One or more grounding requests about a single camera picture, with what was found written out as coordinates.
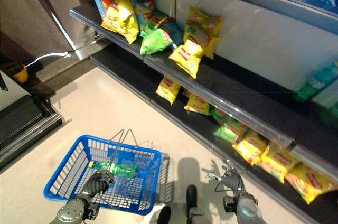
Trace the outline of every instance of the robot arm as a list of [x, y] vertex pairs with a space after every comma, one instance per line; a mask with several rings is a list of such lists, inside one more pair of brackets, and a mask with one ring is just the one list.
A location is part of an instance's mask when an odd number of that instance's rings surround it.
[[99, 204], [90, 201], [97, 193], [104, 193], [113, 182], [114, 177], [109, 171], [95, 172], [84, 184], [80, 194], [70, 199], [50, 224], [81, 224], [85, 219], [95, 220]]
[[245, 190], [242, 177], [229, 160], [223, 166], [226, 170], [223, 177], [208, 173], [208, 177], [220, 181], [233, 191], [233, 196], [225, 196], [223, 205], [226, 212], [234, 212], [237, 215], [238, 224], [266, 224], [263, 220], [258, 202], [255, 197]]

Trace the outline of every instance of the yellow chip bag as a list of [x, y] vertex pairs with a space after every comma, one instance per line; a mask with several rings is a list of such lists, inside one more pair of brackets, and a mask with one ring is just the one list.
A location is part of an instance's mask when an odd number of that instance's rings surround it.
[[192, 6], [190, 6], [188, 20], [197, 23], [205, 31], [216, 36], [223, 23], [222, 17], [210, 15]]
[[260, 166], [281, 183], [284, 183], [286, 174], [299, 163], [299, 160], [291, 157], [288, 153], [288, 149], [279, 150], [276, 145], [270, 143], [260, 157]]
[[184, 108], [203, 115], [209, 115], [209, 103], [191, 92], [189, 94], [188, 104]]
[[179, 67], [183, 68], [194, 79], [196, 79], [201, 57], [202, 48], [189, 39], [184, 45], [177, 47], [169, 56], [170, 59], [174, 60]]
[[232, 147], [251, 165], [256, 164], [260, 157], [259, 155], [265, 150], [269, 144], [269, 140], [263, 138], [254, 130], [250, 130], [244, 136], [243, 140]]
[[183, 41], [185, 42], [188, 39], [202, 48], [202, 55], [213, 59], [213, 53], [219, 39], [218, 36], [208, 33], [192, 21], [187, 21], [184, 26]]
[[113, 0], [101, 26], [123, 35], [132, 44], [138, 35], [138, 23], [130, 0]]
[[303, 163], [295, 166], [285, 178], [307, 204], [310, 204], [320, 194], [338, 189], [336, 184], [331, 183], [327, 178]]
[[169, 101], [170, 104], [173, 104], [177, 94], [179, 93], [180, 87], [181, 86], [179, 84], [164, 76], [163, 80], [158, 85], [156, 93]]

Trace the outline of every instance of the green package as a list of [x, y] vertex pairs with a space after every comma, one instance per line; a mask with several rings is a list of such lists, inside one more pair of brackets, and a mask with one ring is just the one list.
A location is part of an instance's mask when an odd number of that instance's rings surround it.
[[242, 138], [248, 127], [236, 119], [225, 115], [222, 125], [213, 133], [215, 136], [234, 144], [238, 139]]
[[223, 119], [227, 115], [223, 111], [221, 111], [220, 109], [217, 109], [216, 107], [211, 108], [210, 114], [213, 117], [213, 119], [215, 119], [216, 122], [219, 123], [219, 124], [222, 124]]
[[148, 34], [154, 32], [162, 23], [169, 19], [164, 13], [155, 10], [150, 20], [147, 22], [140, 36], [145, 37]]
[[170, 36], [164, 30], [157, 29], [143, 38], [140, 53], [146, 55], [163, 51], [172, 43]]

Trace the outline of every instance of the bottle cap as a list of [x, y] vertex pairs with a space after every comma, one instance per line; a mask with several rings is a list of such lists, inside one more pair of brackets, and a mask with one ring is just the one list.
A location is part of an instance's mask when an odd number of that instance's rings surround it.
[[94, 165], [94, 161], [90, 161], [90, 162], [88, 163], [88, 167], [93, 167], [93, 165]]

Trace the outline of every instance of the snack bag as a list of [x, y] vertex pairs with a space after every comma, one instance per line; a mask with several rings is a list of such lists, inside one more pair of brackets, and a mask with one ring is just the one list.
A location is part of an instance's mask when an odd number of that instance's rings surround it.
[[222, 124], [225, 116], [227, 115], [223, 111], [221, 111], [220, 109], [217, 109], [216, 107], [211, 108], [210, 114], [213, 117], [213, 119], [215, 119], [216, 122], [220, 125]]
[[219, 39], [217, 36], [208, 33], [198, 24], [187, 21], [184, 27], [183, 41], [185, 42], [187, 39], [202, 47], [202, 55], [213, 59], [213, 53]]
[[188, 104], [184, 106], [184, 109], [209, 115], [209, 103], [193, 93], [190, 93]]
[[327, 178], [303, 163], [295, 166], [285, 178], [307, 204], [310, 204], [320, 194], [338, 189], [336, 184], [331, 183]]
[[222, 126], [219, 127], [213, 134], [227, 142], [230, 142], [231, 144], [234, 144], [239, 138], [242, 138], [248, 129], [245, 124], [242, 124], [227, 114], [224, 114], [221, 117], [220, 122], [222, 123]]
[[164, 76], [163, 80], [158, 85], [156, 93], [169, 101], [170, 104], [173, 104], [180, 87], [181, 86], [179, 84]]
[[250, 165], [256, 164], [259, 155], [265, 150], [269, 140], [263, 138], [254, 130], [250, 130], [242, 141], [232, 147], [246, 160]]
[[202, 58], [202, 48], [198, 44], [187, 40], [184, 45], [177, 47], [169, 58], [174, 60], [179, 67], [196, 79]]
[[137, 0], [131, 0], [131, 2], [132, 2], [132, 5], [134, 7], [134, 11], [137, 17], [139, 29], [143, 31], [153, 11], [149, 7], [138, 2]]
[[113, 0], [101, 26], [123, 35], [132, 44], [138, 35], [138, 24], [130, 0]]
[[157, 29], [143, 38], [140, 54], [146, 55], [163, 51], [172, 43], [170, 36], [164, 30]]
[[165, 32], [167, 32], [170, 38], [173, 40], [173, 50], [179, 45], [183, 44], [183, 34], [179, 27], [175, 23], [174, 19], [168, 17], [160, 26]]
[[145, 37], [147, 34], [151, 34], [155, 31], [164, 21], [169, 17], [164, 13], [155, 10], [152, 17], [149, 19], [147, 24], [144, 27], [144, 30], [140, 33], [140, 36]]
[[222, 17], [212, 16], [192, 6], [190, 6], [188, 20], [197, 23], [205, 31], [216, 36], [218, 36], [223, 23]]
[[138, 0], [141, 4], [149, 7], [152, 11], [155, 9], [155, 0]]
[[270, 143], [260, 157], [259, 166], [284, 183], [286, 174], [299, 163], [299, 160], [291, 157], [288, 153], [289, 150], [278, 150], [278, 146]]

